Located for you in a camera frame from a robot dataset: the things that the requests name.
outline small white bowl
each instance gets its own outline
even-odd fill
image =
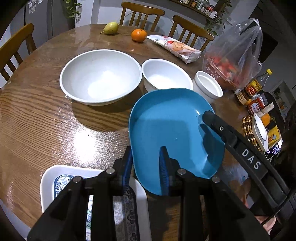
[[[142,64],[144,86],[148,92],[160,89],[185,88],[193,90],[189,75],[170,61],[152,58]]]
[[[139,63],[126,53],[99,49],[82,53],[63,68],[59,84],[70,98],[107,105],[132,92],[142,79]]]
[[[223,95],[218,82],[203,71],[198,71],[194,76],[193,91],[200,94],[210,104]]]

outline pear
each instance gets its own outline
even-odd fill
[[[103,29],[103,32],[104,34],[114,34],[118,31],[118,23],[117,22],[110,22],[108,23],[104,29]]]

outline wooden dining table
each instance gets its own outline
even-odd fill
[[[151,58],[171,61],[192,79],[202,70],[202,58],[185,64],[148,39],[143,43],[132,41],[130,35],[136,27],[120,26],[118,33],[104,35],[100,34],[104,26],[81,26],[50,39],[20,64],[0,90],[0,199],[29,227],[42,214],[43,173],[57,164],[112,167],[130,143],[131,109],[146,93],[141,81],[132,93],[110,105],[76,102],[59,85],[60,73],[68,61],[86,51],[113,49],[129,54],[140,65]],[[247,112],[233,92],[225,92],[212,107],[218,116],[242,131],[241,120]],[[226,151],[222,165],[236,164]],[[177,240],[180,198],[149,192],[147,198],[152,240]]]

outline yellow bottle cap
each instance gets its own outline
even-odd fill
[[[267,69],[266,72],[269,74],[269,75],[272,75],[272,71],[270,69]]]

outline blue tray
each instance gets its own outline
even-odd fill
[[[199,94],[188,89],[165,89],[142,96],[131,111],[129,135],[139,182],[149,192],[161,195],[158,156],[166,146],[197,177],[211,178],[222,163],[224,143],[202,121],[213,111]]]

